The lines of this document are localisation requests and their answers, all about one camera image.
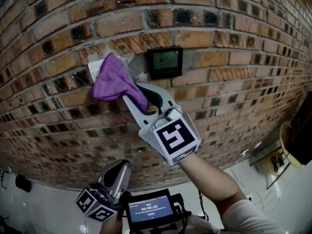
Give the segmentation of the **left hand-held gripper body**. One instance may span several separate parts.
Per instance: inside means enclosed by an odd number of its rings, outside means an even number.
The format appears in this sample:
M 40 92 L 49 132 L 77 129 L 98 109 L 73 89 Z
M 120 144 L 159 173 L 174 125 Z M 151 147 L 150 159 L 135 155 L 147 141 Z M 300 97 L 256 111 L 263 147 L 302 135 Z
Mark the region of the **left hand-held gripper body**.
M 81 191 L 75 204 L 85 217 L 103 223 L 121 212 L 121 206 L 115 203 L 120 190 L 120 182 L 110 187 L 100 182 L 90 183 Z

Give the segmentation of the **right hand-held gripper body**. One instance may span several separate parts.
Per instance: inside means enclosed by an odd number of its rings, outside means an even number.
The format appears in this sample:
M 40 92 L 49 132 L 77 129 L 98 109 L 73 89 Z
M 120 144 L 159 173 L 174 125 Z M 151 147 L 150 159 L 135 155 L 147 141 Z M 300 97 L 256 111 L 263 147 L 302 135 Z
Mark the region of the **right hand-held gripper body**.
M 148 146 L 160 155 L 168 165 L 173 166 L 187 156 L 197 153 L 200 136 L 188 113 L 182 113 L 175 104 L 155 122 L 155 129 L 140 129 L 139 136 Z

